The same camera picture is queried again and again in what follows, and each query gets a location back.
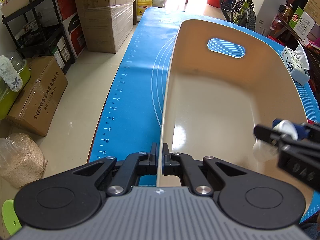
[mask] gray textured gripper base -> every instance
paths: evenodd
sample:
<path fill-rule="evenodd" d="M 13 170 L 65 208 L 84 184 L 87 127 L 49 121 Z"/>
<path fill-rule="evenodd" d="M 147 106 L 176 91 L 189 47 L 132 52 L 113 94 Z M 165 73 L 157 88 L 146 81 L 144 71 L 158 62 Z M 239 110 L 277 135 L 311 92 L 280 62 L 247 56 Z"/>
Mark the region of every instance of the gray textured gripper base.
<path fill-rule="evenodd" d="M 64 230 L 23 227 L 12 240 L 305 240 L 297 226 L 247 228 L 226 217 L 212 199 L 187 187 L 134 187 L 111 197 L 90 220 Z"/>

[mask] blue silicone mat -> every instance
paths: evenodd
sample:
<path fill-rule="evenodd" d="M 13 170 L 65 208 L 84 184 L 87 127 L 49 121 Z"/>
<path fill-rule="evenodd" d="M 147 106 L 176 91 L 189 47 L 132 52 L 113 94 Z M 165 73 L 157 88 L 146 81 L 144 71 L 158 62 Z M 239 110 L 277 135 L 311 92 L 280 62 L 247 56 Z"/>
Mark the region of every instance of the blue silicone mat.
<path fill-rule="evenodd" d="M 124 160 L 130 153 L 148 152 L 152 142 L 159 144 L 167 70 L 178 28 L 187 19 L 236 28 L 264 41 L 278 54 L 284 48 L 258 33 L 223 20 L 155 7 L 147 9 L 111 86 L 92 142 L 90 162 L 108 155 Z M 310 86 L 298 83 L 296 86 L 307 117 L 319 122 L 320 111 Z M 156 176 L 144 176 L 140 180 L 140 185 L 154 186 L 155 183 Z M 319 206 L 320 194 L 314 193 L 302 220 L 319 210 Z"/>

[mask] white towel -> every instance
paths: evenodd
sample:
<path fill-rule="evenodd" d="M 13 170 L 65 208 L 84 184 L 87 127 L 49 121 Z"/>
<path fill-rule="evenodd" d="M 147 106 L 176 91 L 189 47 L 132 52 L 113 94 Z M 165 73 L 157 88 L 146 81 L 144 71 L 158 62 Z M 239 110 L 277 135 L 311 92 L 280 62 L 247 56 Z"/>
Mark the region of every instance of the white towel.
<path fill-rule="evenodd" d="M 12 91 L 18 92 L 21 90 L 23 86 L 21 77 L 14 69 L 11 61 L 3 55 L 0 56 L 0 76 Z"/>

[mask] green product box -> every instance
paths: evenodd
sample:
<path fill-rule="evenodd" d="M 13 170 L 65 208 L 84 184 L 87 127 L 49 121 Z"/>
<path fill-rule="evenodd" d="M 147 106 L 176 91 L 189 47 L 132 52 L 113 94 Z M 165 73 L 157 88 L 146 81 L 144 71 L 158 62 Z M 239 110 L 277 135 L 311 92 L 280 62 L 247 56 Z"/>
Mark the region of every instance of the green product box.
<path fill-rule="evenodd" d="M 304 10 L 298 7 L 289 22 L 289 26 L 299 38 L 304 41 L 315 23 L 316 22 Z"/>

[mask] green container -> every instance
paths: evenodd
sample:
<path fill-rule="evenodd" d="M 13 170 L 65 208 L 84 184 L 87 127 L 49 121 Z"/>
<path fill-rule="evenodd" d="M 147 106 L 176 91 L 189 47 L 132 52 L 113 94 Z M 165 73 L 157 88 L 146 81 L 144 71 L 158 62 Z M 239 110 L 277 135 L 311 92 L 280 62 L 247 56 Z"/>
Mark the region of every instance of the green container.
<path fill-rule="evenodd" d="M 17 96 L 30 79 L 30 71 L 26 60 L 23 60 L 17 52 L 8 53 L 5 56 L 10 59 L 13 67 L 20 75 L 23 87 L 19 92 L 14 92 L 0 77 L 0 120 L 7 116 Z"/>

